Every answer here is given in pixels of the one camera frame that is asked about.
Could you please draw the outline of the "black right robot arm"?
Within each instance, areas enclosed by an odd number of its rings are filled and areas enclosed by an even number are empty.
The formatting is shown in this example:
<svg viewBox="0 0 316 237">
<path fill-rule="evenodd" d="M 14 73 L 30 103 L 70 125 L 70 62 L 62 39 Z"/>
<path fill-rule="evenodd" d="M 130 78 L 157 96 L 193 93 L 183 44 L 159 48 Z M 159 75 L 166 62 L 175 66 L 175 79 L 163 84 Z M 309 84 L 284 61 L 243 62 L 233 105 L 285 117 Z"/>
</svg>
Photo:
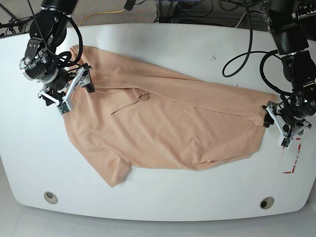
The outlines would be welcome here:
<svg viewBox="0 0 316 237">
<path fill-rule="evenodd" d="M 61 114 L 73 109 L 71 95 L 76 87 L 83 87 L 89 93 L 95 91 L 90 78 L 91 66 L 79 64 L 83 53 L 83 39 L 78 26 L 72 19 L 76 0 L 44 0 L 38 14 L 33 14 L 30 39 L 20 70 L 28 80 L 43 84 L 39 98 L 46 105 L 55 104 Z M 56 49 L 67 35 L 71 24 L 79 39 L 79 51 L 73 59 L 69 51 L 56 54 Z"/>
</svg>

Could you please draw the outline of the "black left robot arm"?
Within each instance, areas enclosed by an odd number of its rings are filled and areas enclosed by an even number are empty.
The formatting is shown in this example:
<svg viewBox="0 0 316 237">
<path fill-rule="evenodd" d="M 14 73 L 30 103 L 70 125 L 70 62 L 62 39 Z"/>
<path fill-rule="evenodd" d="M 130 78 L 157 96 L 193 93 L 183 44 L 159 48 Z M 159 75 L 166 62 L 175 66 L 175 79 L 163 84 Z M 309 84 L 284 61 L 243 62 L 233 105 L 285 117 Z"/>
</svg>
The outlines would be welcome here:
<svg viewBox="0 0 316 237">
<path fill-rule="evenodd" d="M 265 0 L 261 10 L 276 45 L 261 61 L 260 73 L 268 57 L 279 54 L 283 74 L 292 92 L 276 89 L 284 102 L 280 115 L 289 126 L 301 125 L 316 112 L 316 64 L 308 51 L 308 40 L 316 39 L 314 0 Z"/>
</svg>

